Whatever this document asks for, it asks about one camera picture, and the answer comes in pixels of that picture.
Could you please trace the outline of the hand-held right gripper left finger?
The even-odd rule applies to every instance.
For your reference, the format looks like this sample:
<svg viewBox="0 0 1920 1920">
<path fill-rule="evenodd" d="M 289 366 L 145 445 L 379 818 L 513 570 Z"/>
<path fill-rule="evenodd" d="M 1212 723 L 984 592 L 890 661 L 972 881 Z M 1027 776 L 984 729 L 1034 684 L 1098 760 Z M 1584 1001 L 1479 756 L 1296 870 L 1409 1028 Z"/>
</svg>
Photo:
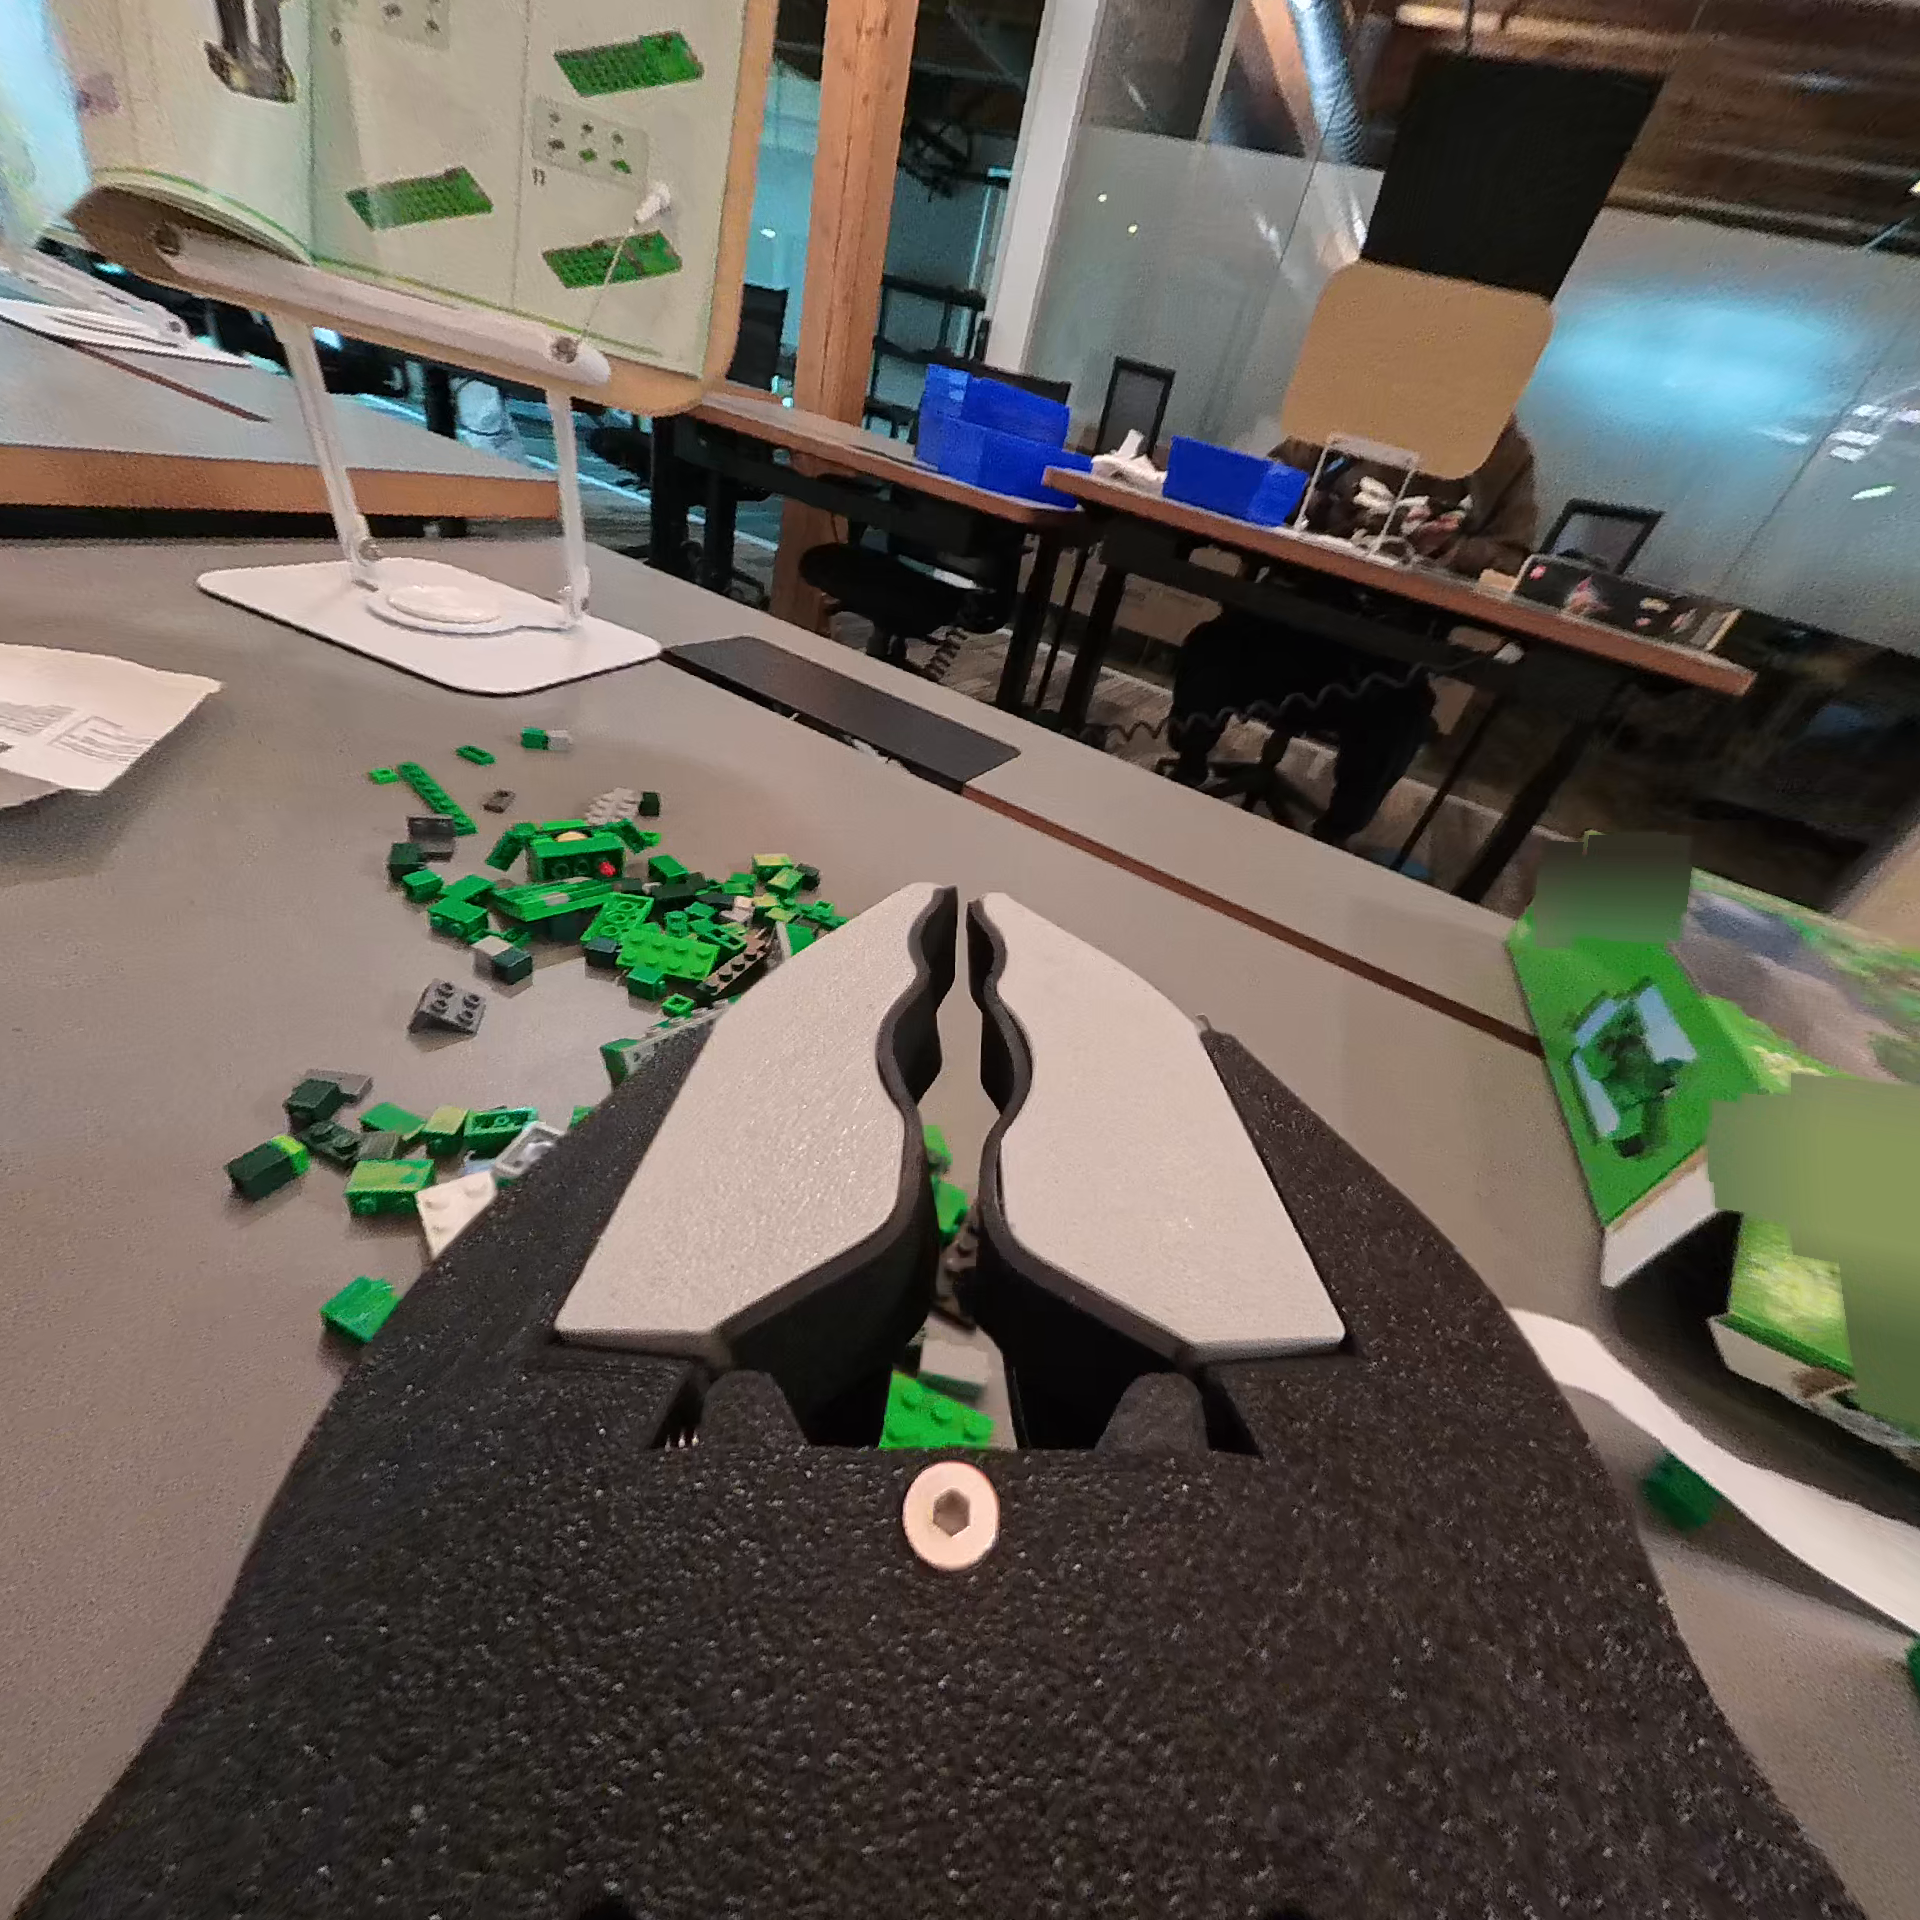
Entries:
<svg viewBox="0 0 1920 1920">
<path fill-rule="evenodd" d="M 874 1439 L 935 1301 L 922 1092 L 953 947 L 958 890 L 907 881 L 707 1028 L 556 1338 L 766 1372 L 809 1439 Z"/>
</svg>

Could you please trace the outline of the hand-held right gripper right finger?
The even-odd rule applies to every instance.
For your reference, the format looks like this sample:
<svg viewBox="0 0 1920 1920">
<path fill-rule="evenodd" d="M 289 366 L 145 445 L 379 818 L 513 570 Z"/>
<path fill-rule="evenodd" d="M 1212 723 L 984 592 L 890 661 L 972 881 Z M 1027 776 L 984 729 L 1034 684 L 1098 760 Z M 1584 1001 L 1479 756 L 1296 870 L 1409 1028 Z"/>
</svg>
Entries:
<svg viewBox="0 0 1920 1920">
<path fill-rule="evenodd" d="M 1142 1376 L 1212 1431 L 1234 1361 L 1319 1359 L 1350 1327 L 1202 1025 L 1156 983 L 993 890 L 968 906 L 980 1081 L 971 1311 L 1021 1445 L 1090 1445 Z"/>
</svg>

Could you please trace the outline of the wooden office desk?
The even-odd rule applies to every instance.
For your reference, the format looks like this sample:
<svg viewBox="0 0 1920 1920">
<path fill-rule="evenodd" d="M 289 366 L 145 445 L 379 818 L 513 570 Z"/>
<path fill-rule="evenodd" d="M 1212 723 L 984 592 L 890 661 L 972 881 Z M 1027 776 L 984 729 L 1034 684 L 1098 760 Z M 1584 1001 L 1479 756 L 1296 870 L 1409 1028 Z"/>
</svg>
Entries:
<svg viewBox="0 0 1920 1920">
<path fill-rule="evenodd" d="M 1051 466 L 1045 478 L 1088 516 L 1102 582 L 1062 692 L 1057 729 L 1090 722 L 1126 582 L 1152 582 L 1228 610 L 1301 626 L 1435 680 L 1486 684 L 1505 709 L 1562 722 L 1547 756 L 1518 786 L 1452 895 L 1486 901 L 1524 847 L 1589 743 L 1644 682 L 1744 698 L 1755 673 L 1715 648 L 1647 639 L 1597 621 L 1486 592 L 1444 569 L 1390 565 L 1350 543 L 1265 527 L 1178 500 Z"/>
<path fill-rule="evenodd" d="M 723 388 L 681 414 L 669 452 L 656 452 L 654 562 L 689 562 L 704 586 L 733 586 L 734 519 L 748 494 L 826 516 L 826 535 L 807 535 L 803 550 L 863 543 L 935 565 L 931 555 L 972 559 L 1018 544 L 1018 599 L 1006 623 L 996 705 L 1027 709 L 1062 555 L 1090 543 L 1086 508 L 984 494 L 922 466 L 904 440 Z"/>
</svg>

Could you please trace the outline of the grey desk with wooden edge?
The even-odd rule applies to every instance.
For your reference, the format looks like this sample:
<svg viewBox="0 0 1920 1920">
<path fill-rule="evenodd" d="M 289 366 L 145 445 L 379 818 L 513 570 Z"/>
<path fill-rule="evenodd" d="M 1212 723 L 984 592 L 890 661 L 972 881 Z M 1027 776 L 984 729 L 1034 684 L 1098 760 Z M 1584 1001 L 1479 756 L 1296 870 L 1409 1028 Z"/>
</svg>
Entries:
<svg viewBox="0 0 1920 1920">
<path fill-rule="evenodd" d="M 332 399 L 368 519 L 560 516 L 552 472 Z M 6 508 L 197 508 L 324 516 L 299 385 L 260 366 L 116 355 L 4 322 Z"/>
</svg>

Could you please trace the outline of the pile of green toy bricks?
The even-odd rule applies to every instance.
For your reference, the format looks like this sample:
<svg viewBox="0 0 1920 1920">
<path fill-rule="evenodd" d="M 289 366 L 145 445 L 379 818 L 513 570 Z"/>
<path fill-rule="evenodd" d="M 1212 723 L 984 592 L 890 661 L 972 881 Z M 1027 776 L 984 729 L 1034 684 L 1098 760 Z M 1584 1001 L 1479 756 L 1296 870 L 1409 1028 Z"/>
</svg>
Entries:
<svg viewBox="0 0 1920 1920">
<path fill-rule="evenodd" d="M 482 1039 L 492 989 L 526 989 L 546 957 L 569 957 L 617 979 L 647 1019 L 636 1039 L 598 1048 L 617 1089 L 656 1041 L 723 1016 L 845 924 L 803 857 L 756 856 L 707 873 L 667 851 L 656 790 L 617 783 L 572 815 L 520 818 L 515 790 L 466 806 L 418 756 L 376 762 L 367 779 L 411 803 L 384 856 L 386 883 L 472 967 L 423 986 L 411 1039 Z M 330 1166 L 344 1172 L 349 1217 L 411 1220 L 439 1257 L 595 1109 L 577 1103 L 552 1123 L 526 1100 L 418 1109 L 372 1092 L 368 1074 L 306 1067 L 280 1103 L 280 1128 L 223 1170 L 230 1195 L 263 1205 Z"/>
</svg>

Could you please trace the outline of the green toy box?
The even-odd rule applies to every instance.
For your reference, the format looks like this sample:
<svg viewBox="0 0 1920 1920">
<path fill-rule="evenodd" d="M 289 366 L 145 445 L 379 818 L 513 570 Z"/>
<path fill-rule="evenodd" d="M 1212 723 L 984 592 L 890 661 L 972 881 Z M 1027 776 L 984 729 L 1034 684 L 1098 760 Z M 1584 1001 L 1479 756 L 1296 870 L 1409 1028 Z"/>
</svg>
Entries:
<svg viewBox="0 0 1920 1920">
<path fill-rule="evenodd" d="M 1599 1284 L 1918 1469 L 1918 949 L 1731 878 L 1541 870 L 1509 934 Z"/>
</svg>

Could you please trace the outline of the black office chair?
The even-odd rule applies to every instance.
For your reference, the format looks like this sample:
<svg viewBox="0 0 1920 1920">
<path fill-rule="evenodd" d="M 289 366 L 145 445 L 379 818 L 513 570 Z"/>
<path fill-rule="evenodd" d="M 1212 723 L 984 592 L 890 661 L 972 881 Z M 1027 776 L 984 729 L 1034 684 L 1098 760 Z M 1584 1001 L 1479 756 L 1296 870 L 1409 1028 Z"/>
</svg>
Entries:
<svg viewBox="0 0 1920 1920">
<path fill-rule="evenodd" d="M 968 637 L 996 633 L 1018 599 L 1018 544 L 990 555 L 878 550 L 863 543 L 820 543 L 803 550 L 800 577 L 835 610 L 870 621 L 873 659 L 911 664 L 911 647 L 931 643 L 952 659 Z"/>
</svg>

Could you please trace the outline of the blue plastic bin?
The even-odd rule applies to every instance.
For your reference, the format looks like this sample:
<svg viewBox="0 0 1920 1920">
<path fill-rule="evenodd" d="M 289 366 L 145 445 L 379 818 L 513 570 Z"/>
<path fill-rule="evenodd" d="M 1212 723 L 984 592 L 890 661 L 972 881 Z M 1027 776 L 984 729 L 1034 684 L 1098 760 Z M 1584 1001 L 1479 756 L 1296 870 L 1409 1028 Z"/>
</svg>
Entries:
<svg viewBox="0 0 1920 1920">
<path fill-rule="evenodd" d="M 1062 399 L 1012 385 L 993 368 L 927 366 L 914 457 L 953 482 L 1071 508 L 1069 494 L 1045 486 L 1051 466 L 1088 466 L 1066 445 L 1069 425 Z"/>
<path fill-rule="evenodd" d="M 1311 470 L 1225 445 L 1172 436 L 1163 500 L 1262 527 L 1284 527 L 1302 504 Z"/>
</svg>

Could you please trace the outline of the white paper strip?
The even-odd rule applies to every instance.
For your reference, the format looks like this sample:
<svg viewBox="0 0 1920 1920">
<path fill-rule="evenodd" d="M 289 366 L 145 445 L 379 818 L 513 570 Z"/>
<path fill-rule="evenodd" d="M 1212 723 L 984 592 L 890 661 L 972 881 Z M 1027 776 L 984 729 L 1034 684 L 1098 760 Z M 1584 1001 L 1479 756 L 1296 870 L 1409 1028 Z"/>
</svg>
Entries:
<svg viewBox="0 0 1920 1920">
<path fill-rule="evenodd" d="M 1607 1352 L 1595 1331 L 1532 1309 L 1509 1309 L 1509 1314 L 1555 1384 L 1610 1404 L 1744 1511 L 1778 1547 L 1904 1627 L 1911 1638 L 1918 1634 L 1918 1525 L 1727 1453 Z"/>
</svg>

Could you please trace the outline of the dark toy box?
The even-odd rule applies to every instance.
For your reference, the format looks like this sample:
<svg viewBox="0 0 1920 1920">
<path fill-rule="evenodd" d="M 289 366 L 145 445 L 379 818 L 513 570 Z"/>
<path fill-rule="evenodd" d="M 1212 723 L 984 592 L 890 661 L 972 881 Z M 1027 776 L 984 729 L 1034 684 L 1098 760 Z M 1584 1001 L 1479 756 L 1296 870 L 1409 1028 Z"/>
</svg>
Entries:
<svg viewBox="0 0 1920 1920">
<path fill-rule="evenodd" d="M 1529 555 L 1516 598 L 1644 639 L 1715 653 L 1744 610 L 1715 598 L 1654 586 L 1575 550 Z"/>
</svg>

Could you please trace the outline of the printed paper sheet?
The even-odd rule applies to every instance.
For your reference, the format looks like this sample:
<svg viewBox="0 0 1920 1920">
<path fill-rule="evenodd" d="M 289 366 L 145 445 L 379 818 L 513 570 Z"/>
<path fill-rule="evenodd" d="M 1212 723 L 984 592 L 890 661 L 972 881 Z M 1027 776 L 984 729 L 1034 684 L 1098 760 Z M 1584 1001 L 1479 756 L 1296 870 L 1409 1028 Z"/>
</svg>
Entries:
<svg viewBox="0 0 1920 1920">
<path fill-rule="evenodd" d="M 107 790 L 218 688 L 130 659 L 4 643 L 4 810 Z"/>
</svg>

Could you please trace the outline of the wooden pillar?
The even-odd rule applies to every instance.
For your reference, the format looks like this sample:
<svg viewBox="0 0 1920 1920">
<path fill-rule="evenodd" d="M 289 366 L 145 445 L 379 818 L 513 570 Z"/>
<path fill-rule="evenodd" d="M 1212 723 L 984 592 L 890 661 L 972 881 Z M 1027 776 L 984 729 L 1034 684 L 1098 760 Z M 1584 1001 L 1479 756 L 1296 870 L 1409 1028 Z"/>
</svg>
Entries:
<svg viewBox="0 0 1920 1920">
<path fill-rule="evenodd" d="M 917 4 L 829 4 L 794 410 L 858 425 L 892 231 Z"/>
</svg>

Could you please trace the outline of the black hanging panel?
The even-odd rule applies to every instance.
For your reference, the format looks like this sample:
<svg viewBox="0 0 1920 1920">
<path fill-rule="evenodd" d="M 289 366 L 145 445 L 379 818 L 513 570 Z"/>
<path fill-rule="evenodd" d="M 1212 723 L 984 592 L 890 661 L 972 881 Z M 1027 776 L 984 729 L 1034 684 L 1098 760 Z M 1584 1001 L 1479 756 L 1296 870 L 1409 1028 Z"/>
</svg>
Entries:
<svg viewBox="0 0 1920 1920">
<path fill-rule="evenodd" d="M 1429 56 L 1359 257 L 1555 301 L 1664 88 L 1619 69 Z"/>
</svg>

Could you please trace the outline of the building instruction booklet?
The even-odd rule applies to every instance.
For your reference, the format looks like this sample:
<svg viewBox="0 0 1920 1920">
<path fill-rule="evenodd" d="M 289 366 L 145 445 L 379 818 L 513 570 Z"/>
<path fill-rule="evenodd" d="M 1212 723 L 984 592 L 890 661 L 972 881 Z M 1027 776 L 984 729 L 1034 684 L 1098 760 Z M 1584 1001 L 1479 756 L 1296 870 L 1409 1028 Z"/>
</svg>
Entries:
<svg viewBox="0 0 1920 1920">
<path fill-rule="evenodd" d="M 45 4 L 134 270 L 647 405 L 738 330 L 772 4 Z"/>
</svg>

